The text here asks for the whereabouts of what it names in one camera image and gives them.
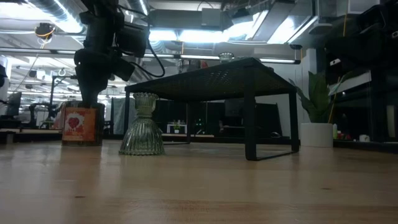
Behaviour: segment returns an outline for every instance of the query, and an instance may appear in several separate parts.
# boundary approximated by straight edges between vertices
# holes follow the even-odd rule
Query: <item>computer monitor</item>
[[[19,115],[19,107],[21,105],[21,96],[22,96],[21,92],[12,93],[8,96],[6,115],[8,115],[8,116]]]

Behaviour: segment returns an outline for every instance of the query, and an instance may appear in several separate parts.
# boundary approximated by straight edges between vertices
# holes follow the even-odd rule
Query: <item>potted plant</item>
[[[303,108],[307,111],[311,123],[302,123],[300,126],[301,145],[313,147],[333,147],[333,125],[328,123],[333,102],[330,100],[330,91],[323,73],[308,72],[308,95],[289,79],[296,87]]]
[[[174,133],[175,134],[180,133],[180,124],[178,122],[174,121],[173,128],[174,128]]]

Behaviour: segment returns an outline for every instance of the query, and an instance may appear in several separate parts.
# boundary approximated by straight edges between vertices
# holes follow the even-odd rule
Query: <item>ceiling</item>
[[[79,0],[69,0],[73,3],[73,15],[78,14],[86,10],[85,6]],[[189,43],[185,42],[183,45],[179,42],[174,41],[160,41],[156,44],[160,44],[158,47],[158,53],[168,54],[190,54],[190,55],[215,55],[222,52],[232,52],[236,57],[238,56],[252,56],[252,57],[265,57],[265,58],[284,58],[293,59],[295,58],[295,51],[292,50],[286,39],[286,36],[295,34],[298,30],[302,29],[303,25],[308,23],[309,19],[313,15],[313,1],[312,0],[235,0],[235,1],[223,1],[213,0],[208,2],[201,1],[189,1],[189,0],[119,0],[119,3],[126,7],[133,7],[135,10],[143,10],[142,6],[145,5],[151,14],[156,12],[169,12],[173,11],[176,18],[179,14],[178,11],[190,11],[188,15],[197,14],[197,12],[204,9],[220,9],[223,13],[234,14],[238,8],[246,7],[251,14],[255,14],[256,10],[261,12],[267,12],[262,20],[258,19],[261,13],[257,14],[257,19],[253,19],[250,23],[248,32],[253,33],[253,38],[245,38],[248,34],[243,36],[243,39],[234,38],[229,39],[225,42],[217,43]],[[191,17],[187,19],[175,19],[179,26],[185,26],[186,23],[192,21]],[[321,47],[326,38],[333,37],[333,35],[339,35],[339,30],[343,21],[341,16],[330,16],[327,17],[328,22],[333,24],[334,31],[322,35],[311,35],[308,33],[314,25],[310,24],[307,30],[303,32],[293,42],[293,44],[303,45],[307,47]],[[42,41],[34,34],[35,27],[41,22],[56,23],[59,22],[56,18],[43,13],[40,9],[32,7],[27,4],[11,4],[4,3],[0,0],[0,47],[13,47],[13,48],[32,48],[39,49],[42,45]],[[83,47],[82,41],[85,38],[85,34],[70,35],[66,34],[61,28],[57,28],[55,35],[51,39],[51,42],[47,43],[45,49],[57,49],[57,50],[78,50]],[[275,42],[278,44],[269,44],[267,42]],[[31,78],[27,76],[27,72],[31,68],[35,61],[35,55],[33,54],[5,54],[4,57],[12,65],[11,72],[11,86],[9,91],[14,91],[18,88],[18,91],[32,92],[33,94],[25,94],[31,98],[35,98],[36,101],[40,101],[37,92],[48,93],[51,87],[51,80],[39,80],[38,78]],[[163,64],[166,67],[166,75],[173,75],[177,72],[176,59],[163,59]],[[160,72],[159,66],[155,60],[151,58],[144,58],[142,60],[143,65],[150,72]],[[45,72],[47,75],[59,74],[66,72],[66,75],[74,75],[74,62],[71,56],[59,57],[54,55],[39,55],[38,59],[32,67],[33,70],[40,70]],[[135,72],[133,78],[129,83],[143,82],[147,78],[141,73]],[[114,81],[109,81],[109,88],[102,92],[103,95],[124,95],[123,86],[126,85],[120,78]],[[79,91],[71,90],[70,86],[77,86],[76,80],[69,78],[65,79],[55,88],[55,92],[58,93],[55,96],[55,100],[64,100],[67,95],[73,95],[79,93]],[[44,95],[43,100],[47,100],[48,96]]]

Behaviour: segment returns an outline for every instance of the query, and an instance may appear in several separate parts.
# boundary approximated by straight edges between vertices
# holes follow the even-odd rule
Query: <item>black mesh shelf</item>
[[[210,101],[244,96],[245,75],[254,74],[256,96],[295,91],[282,77],[254,58],[181,73],[125,87],[131,93],[155,93],[179,101]]]

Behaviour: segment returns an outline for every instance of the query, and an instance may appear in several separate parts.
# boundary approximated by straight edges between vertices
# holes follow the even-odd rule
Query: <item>glass candle holder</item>
[[[137,118],[124,136],[119,153],[124,155],[165,154],[162,132],[151,119],[159,98],[152,93],[135,93]]]

